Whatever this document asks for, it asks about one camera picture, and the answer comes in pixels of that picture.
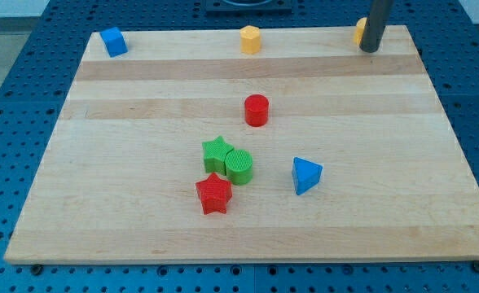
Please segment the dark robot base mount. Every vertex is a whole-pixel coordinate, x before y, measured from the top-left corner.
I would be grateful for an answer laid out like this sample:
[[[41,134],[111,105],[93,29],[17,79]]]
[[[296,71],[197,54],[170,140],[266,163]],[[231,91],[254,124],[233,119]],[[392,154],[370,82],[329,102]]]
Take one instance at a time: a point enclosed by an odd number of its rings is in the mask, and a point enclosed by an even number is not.
[[[292,10],[293,0],[203,0],[206,12],[255,12]]]

